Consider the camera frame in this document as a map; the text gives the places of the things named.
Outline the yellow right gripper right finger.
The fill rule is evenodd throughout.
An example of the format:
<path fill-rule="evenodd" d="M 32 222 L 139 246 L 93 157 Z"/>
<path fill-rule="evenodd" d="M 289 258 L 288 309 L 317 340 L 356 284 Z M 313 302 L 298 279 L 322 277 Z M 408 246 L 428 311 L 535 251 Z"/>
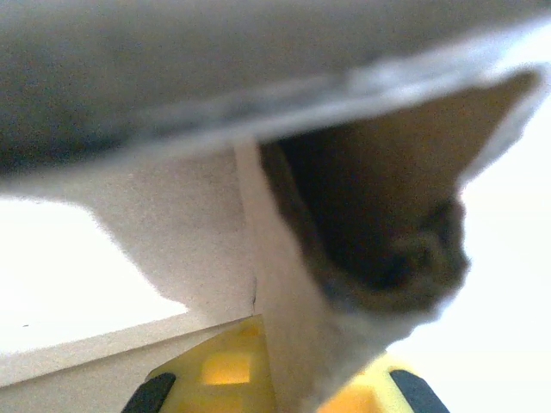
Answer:
<path fill-rule="evenodd" d="M 355 375 L 318 411 L 449 413 L 429 383 L 389 353 L 381 355 Z"/>

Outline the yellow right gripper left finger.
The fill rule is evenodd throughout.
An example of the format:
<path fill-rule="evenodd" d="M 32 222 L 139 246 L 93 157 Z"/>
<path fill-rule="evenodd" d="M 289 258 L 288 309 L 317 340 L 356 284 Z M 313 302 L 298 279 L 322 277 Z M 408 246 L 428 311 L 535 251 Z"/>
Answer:
<path fill-rule="evenodd" d="M 262 317 L 248 317 L 152 370 L 123 410 L 275 412 Z"/>

